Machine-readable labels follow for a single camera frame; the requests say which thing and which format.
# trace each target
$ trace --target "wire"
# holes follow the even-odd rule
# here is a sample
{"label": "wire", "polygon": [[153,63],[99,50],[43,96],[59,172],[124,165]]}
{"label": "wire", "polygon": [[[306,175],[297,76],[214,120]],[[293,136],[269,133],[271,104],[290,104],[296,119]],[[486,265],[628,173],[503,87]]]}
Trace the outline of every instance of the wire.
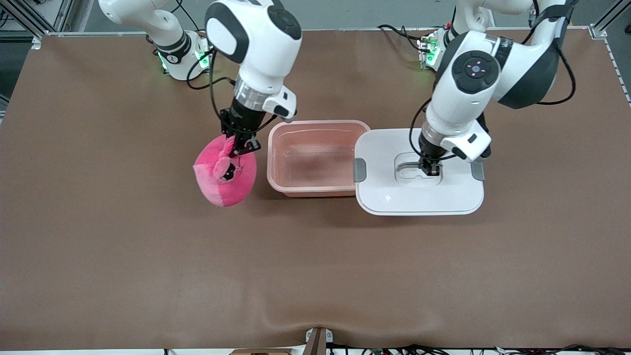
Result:
{"label": "wire", "polygon": [[1,10],[0,11],[0,28],[4,27],[7,23],[7,21],[9,20],[13,20],[10,16],[9,13],[6,12],[5,10]]}
{"label": "wire", "polygon": [[237,128],[230,128],[230,130],[234,132],[239,132],[239,133],[257,133],[257,132],[262,131],[265,127],[267,127],[270,123],[272,123],[272,121],[274,121],[277,118],[278,118],[277,114],[272,115],[270,119],[268,119],[265,123],[263,123],[262,126],[258,127],[254,131],[242,131],[241,129],[237,129]]}
{"label": "wire", "polygon": [[234,85],[234,84],[235,84],[234,80],[232,80],[232,78],[230,78],[229,76],[222,76],[221,78],[219,78],[219,79],[217,79],[217,80],[209,81],[209,83],[208,83],[208,84],[206,84],[206,85],[204,85],[204,86],[202,86],[202,87],[194,87],[194,86],[191,84],[191,80],[192,80],[192,78],[191,78],[191,74],[192,74],[193,70],[197,67],[197,65],[199,64],[199,62],[201,62],[203,59],[206,59],[206,57],[208,57],[208,55],[209,55],[209,54],[210,54],[210,52],[204,53],[204,55],[203,55],[203,56],[201,56],[201,57],[198,59],[198,61],[197,61],[195,64],[193,64],[193,66],[191,66],[191,68],[189,69],[188,74],[186,75],[186,85],[188,85],[188,87],[189,87],[189,88],[191,88],[191,89],[193,89],[193,90],[204,90],[205,88],[208,88],[208,87],[210,86],[210,83],[211,83],[211,82],[212,82],[212,83],[213,83],[213,85],[214,85],[214,84],[217,84],[218,82],[223,81],[223,80],[227,80],[229,83],[231,83],[232,85]]}
{"label": "wire", "polygon": [[[209,82],[212,83],[213,72],[215,71],[215,59],[217,58],[217,50],[213,49],[209,53],[211,53],[211,55],[213,56],[212,59],[210,59],[210,67],[209,67],[210,69]],[[217,109],[217,103],[215,102],[215,90],[213,90],[213,86],[214,85],[210,85],[210,102],[213,104],[213,110],[215,111],[215,114],[217,115],[217,117],[221,118],[221,114],[219,113],[219,110]]]}
{"label": "wire", "polygon": [[412,147],[412,150],[414,150],[414,153],[418,154],[419,157],[425,159],[425,160],[431,160],[431,161],[435,161],[435,162],[439,162],[441,160],[447,160],[447,159],[451,159],[454,158],[456,156],[456,154],[454,155],[449,155],[446,157],[440,157],[440,158],[430,158],[427,157],[426,155],[424,155],[423,153],[421,153],[418,149],[416,149],[416,147],[414,146],[414,142],[412,142],[412,132],[414,130],[414,125],[416,124],[416,119],[418,118],[418,116],[421,114],[421,112],[423,112],[423,110],[427,107],[427,105],[429,105],[429,103],[432,101],[432,98],[430,97],[429,99],[427,99],[427,101],[425,101],[425,103],[418,109],[418,111],[416,112],[416,114],[414,115],[414,118],[412,119],[412,123],[410,124],[410,133],[408,135],[408,141],[410,141],[410,146]]}
{"label": "wire", "polygon": [[[539,12],[539,2],[538,2],[538,0],[533,0],[533,6],[534,6],[535,17],[539,17],[540,12]],[[526,42],[528,42],[528,40],[533,36],[534,31],[537,29],[538,25],[539,24],[535,25],[533,28],[530,29],[530,32],[528,32],[528,35],[521,42],[521,44],[526,44]],[[564,102],[568,102],[569,100],[571,100],[572,97],[574,97],[574,94],[576,93],[576,77],[574,76],[574,72],[572,71],[572,67],[570,66],[570,63],[568,62],[567,58],[565,57],[565,54],[563,53],[563,50],[561,50],[561,47],[559,46],[558,42],[555,42],[554,46],[555,46],[555,50],[558,53],[558,56],[561,57],[561,61],[563,62],[563,65],[565,66],[565,69],[567,70],[567,74],[570,76],[570,81],[572,82],[572,89],[570,91],[570,94],[566,98],[564,98],[563,100],[558,100],[558,101],[553,101],[553,102],[537,102],[538,105],[559,105],[559,104],[563,104]]]}
{"label": "wire", "polygon": [[552,102],[537,102],[538,105],[559,105],[559,104],[563,104],[564,102],[568,102],[569,100],[571,100],[572,97],[574,97],[574,94],[576,93],[576,77],[574,76],[574,72],[572,71],[572,67],[570,66],[570,63],[567,61],[567,58],[565,57],[565,54],[561,50],[561,47],[559,47],[558,42],[555,43],[555,47],[557,49],[558,55],[561,57],[561,61],[563,62],[563,65],[565,66],[565,69],[567,70],[567,74],[570,76],[570,81],[572,82],[572,90],[570,91],[570,94],[566,98],[564,98],[563,100],[552,101]]}
{"label": "wire", "polygon": [[392,31],[394,31],[396,34],[398,34],[399,36],[403,36],[403,37],[409,37],[413,40],[420,40],[421,37],[415,37],[415,36],[406,36],[405,33],[403,33],[402,31],[400,31],[398,28],[394,28],[392,25],[387,25],[387,24],[383,24],[383,25],[379,25],[377,26],[377,28],[380,29],[384,29],[384,28],[388,28]]}
{"label": "wire", "polygon": [[539,2],[537,0],[533,0],[534,6],[534,15],[539,16]]}
{"label": "wire", "polygon": [[546,351],[544,349],[532,349],[532,350],[524,350],[524,349],[516,349],[516,351],[506,352],[505,355],[555,355],[562,351],[587,351],[587,352],[596,352],[600,355],[607,355],[608,351],[598,349],[591,346],[585,346],[581,344],[572,344],[564,347],[563,349]]}
{"label": "wire", "polygon": [[394,33],[398,34],[399,36],[407,38],[408,42],[410,43],[412,48],[416,49],[417,51],[424,52],[424,53],[429,53],[430,52],[428,49],[421,49],[421,48],[419,48],[416,44],[414,44],[414,42],[412,42],[412,40],[421,40],[421,37],[416,37],[416,36],[412,36],[412,35],[408,34],[408,31],[405,29],[405,26],[401,26],[401,30],[398,30],[397,28],[394,28],[392,25],[386,25],[386,24],[379,25],[379,26],[377,26],[377,28],[380,28],[380,29],[388,28],[388,29],[394,31]]}
{"label": "wire", "polygon": [[191,14],[189,14],[188,11],[186,11],[186,9],[184,8],[184,6],[182,5],[182,1],[184,0],[175,0],[175,2],[177,3],[177,6],[175,7],[175,9],[171,10],[171,13],[176,12],[178,9],[182,9],[182,11],[184,11],[184,13],[186,14],[186,16],[189,18],[189,20],[192,22],[193,26],[195,26],[195,31],[199,32],[200,29],[197,26],[197,23],[195,22],[195,20],[193,20],[193,17],[191,17]]}
{"label": "wire", "polygon": [[[210,52],[207,52],[206,54],[204,54],[203,56],[201,56],[201,58],[199,58],[199,60],[204,59],[205,57],[208,57],[209,54],[212,54],[212,58],[210,59],[210,66],[209,66],[209,82],[211,83],[206,87],[210,87],[210,102],[213,104],[213,110],[215,112],[215,114],[217,115],[217,118],[221,119],[221,114],[219,113],[219,109],[217,109],[217,103],[215,101],[215,90],[213,89],[213,87],[215,86],[216,83],[218,83],[219,81],[222,80],[228,80],[232,85],[234,85],[234,80],[232,80],[231,78],[224,76],[222,78],[219,78],[217,80],[213,80],[213,72],[215,71],[215,59],[217,58],[217,50],[213,49]],[[276,118],[278,118],[278,115],[272,115],[272,117],[270,119],[268,119],[262,126],[258,127],[257,129],[255,129],[254,131],[242,131],[241,129],[237,129],[237,128],[230,128],[231,131],[233,132],[238,132],[238,133],[246,133],[246,134],[251,134],[251,133],[257,133],[258,131],[261,131],[262,129],[264,129],[265,127],[267,127],[270,123],[272,123]]]}
{"label": "wire", "polygon": [[408,31],[405,29],[405,26],[401,26],[401,30],[405,34],[405,37],[408,39],[408,42],[410,43],[412,48],[416,49],[419,52],[423,52],[423,53],[429,53],[430,52],[428,49],[421,49],[421,48],[419,48],[416,44],[414,44],[412,42],[412,39],[411,39],[410,35],[408,35]]}

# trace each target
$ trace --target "pink plush toy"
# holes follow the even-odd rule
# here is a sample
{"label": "pink plush toy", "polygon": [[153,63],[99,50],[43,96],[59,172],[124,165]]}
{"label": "pink plush toy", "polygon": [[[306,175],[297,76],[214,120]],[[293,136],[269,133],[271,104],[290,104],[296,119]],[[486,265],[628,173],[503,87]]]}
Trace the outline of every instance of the pink plush toy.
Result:
{"label": "pink plush toy", "polygon": [[243,201],[254,187],[254,153],[230,158],[234,141],[234,136],[215,138],[201,151],[193,166],[199,189],[215,206],[234,206]]}

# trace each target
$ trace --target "plush toy ear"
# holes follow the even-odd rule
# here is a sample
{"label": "plush toy ear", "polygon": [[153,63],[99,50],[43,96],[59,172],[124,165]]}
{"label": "plush toy ear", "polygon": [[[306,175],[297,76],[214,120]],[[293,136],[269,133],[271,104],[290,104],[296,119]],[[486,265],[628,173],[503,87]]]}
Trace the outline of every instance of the plush toy ear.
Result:
{"label": "plush toy ear", "polygon": [[228,172],[228,168],[230,168],[230,158],[219,158],[217,164],[215,164],[215,167],[213,168],[213,176],[215,179],[221,179]]}
{"label": "plush toy ear", "polygon": [[230,155],[230,153],[232,152],[232,149],[234,148],[234,145],[235,145],[234,136],[231,136],[230,138],[226,139],[226,143],[224,143],[223,145],[223,150],[221,151],[221,154],[226,157]]}

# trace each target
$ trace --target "metal frame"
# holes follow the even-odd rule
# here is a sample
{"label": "metal frame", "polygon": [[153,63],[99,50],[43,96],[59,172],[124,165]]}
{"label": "metal frame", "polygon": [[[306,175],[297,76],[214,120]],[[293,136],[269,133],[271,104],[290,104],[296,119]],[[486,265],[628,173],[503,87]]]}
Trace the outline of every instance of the metal frame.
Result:
{"label": "metal frame", "polygon": [[3,31],[2,40],[42,39],[50,32],[63,31],[68,21],[68,13],[74,0],[61,0],[61,7],[57,12],[54,23],[49,23],[31,4],[25,0],[0,0],[2,7],[17,21],[25,31]]}
{"label": "metal frame", "polygon": [[7,107],[9,106],[9,98],[0,93],[0,104]]}
{"label": "metal frame", "polygon": [[589,26],[589,34],[592,39],[605,39],[607,38],[606,29],[611,25],[611,22],[618,18],[625,10],[631,6],[631,0],[618,0],[616,3],[604,13],[595,24],[592,23]]}

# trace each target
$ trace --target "green led light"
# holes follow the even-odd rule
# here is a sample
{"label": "green led light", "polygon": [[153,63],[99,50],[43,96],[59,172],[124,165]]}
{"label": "green led light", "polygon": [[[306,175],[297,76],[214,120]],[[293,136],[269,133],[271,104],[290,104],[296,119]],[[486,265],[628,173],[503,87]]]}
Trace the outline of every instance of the green led light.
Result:
{"label": "green led light", "polygon": [[160,58],[160,61],[162,62],[162,67],[164,68],[164,70],[168,70],[167,65],[164,63],[164,58],[162,58],[162,54],[158,53],[158,58]]}
{"label": "green led light", "polygon": [[207,58],[204,58],[204,59],[202,59],[202,60],[200,61],[200,59],[204,56],[204,54],[203,54],[203,53],[200,53],[200,52],[197,52],[197,51],[196,51],[196,52],[195,52],[195,56],[197,57],[197,59],[198,59],[198,61],[199,61],[199,66],[200,66],[202,69],[206,69],[206,68],[208,68],[208,66],[209,66],[209,62],[208,62],[208,59],[207,59]]}

